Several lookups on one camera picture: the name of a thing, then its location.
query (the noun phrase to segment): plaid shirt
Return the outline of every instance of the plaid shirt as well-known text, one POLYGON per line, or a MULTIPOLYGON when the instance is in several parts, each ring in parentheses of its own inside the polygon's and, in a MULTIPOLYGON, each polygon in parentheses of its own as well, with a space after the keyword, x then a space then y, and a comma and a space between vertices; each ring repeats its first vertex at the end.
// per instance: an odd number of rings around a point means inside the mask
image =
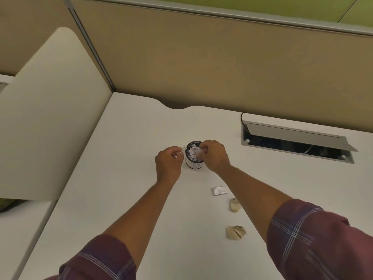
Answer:
MULTIPOLYGON (((373 279, 373 238, 350 227, 346 218, 298 199, 283 204, 273 216, 267 249, 288 280, 373 279)), ((136 267, 126 246, 99 235, 49 280, 135 278, 136 267)))

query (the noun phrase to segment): round container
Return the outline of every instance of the round container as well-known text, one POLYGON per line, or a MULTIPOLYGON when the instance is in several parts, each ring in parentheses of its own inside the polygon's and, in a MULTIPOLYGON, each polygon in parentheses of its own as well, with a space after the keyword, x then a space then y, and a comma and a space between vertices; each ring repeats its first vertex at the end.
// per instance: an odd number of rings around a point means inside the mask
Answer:
POLYGON ((192 141, 191 143, 189 143, 187 146, 186 146, 186 150, 185 150, 185 163, 188 165, 189 168, 192 168, 192 169, 199 169, 201 167, 203 167, 203 165, 205 165, 205 162, 201 161, 201 162, 197 162, 197 161, 193 161, 192 159, 189 158, 188 156, 188 152, 189 152, 189 148, 195 144, 197 147, 202 143, 202 141, 192 141))

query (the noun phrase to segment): person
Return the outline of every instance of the person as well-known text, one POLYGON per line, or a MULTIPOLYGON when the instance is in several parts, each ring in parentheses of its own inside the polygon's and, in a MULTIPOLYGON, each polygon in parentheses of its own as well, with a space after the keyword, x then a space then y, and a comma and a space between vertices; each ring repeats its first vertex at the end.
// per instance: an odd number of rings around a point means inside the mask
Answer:
MULTIPOLYGON (((346 218, 294 199, 233 167, 219 142, 207 140, 200 147, 199 157, 239 200, 285 279, 373 279, 371 236, 349 226, 346 218)), ((156 184, 49 279, 135 279, 157 219, 179 179, 181 150, 169 147, 159 152, 156 184)))

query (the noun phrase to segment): green panel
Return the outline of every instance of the green panel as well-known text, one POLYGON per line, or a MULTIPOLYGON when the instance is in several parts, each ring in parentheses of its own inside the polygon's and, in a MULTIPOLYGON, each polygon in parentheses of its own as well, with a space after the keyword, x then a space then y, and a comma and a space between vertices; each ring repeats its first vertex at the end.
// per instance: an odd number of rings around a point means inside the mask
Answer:
POLYGON ((373 0, 357 0, 341 19, 341 22, 373 26, 373 0))
POLYGON ((355 0, 162 0, 337 22, 355 0))

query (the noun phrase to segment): open gray flap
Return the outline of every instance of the open gray flap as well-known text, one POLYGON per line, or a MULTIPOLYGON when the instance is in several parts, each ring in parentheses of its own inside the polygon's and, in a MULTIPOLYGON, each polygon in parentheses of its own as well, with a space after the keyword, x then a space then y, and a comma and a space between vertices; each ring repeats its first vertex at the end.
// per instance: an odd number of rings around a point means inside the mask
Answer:
POLYGON ((111 94, 58 28, 0 93, 0 198, 58 199, 111 94))
POLYGON ((298 143, 325 146, 341 150, 357 151, 353 146, 348 144, 347 139, 344 136, 309 132, 300 129, 291 129, 254 122, 246 122, 246 126, 250 134, 255 136, 295 141, 298 143))

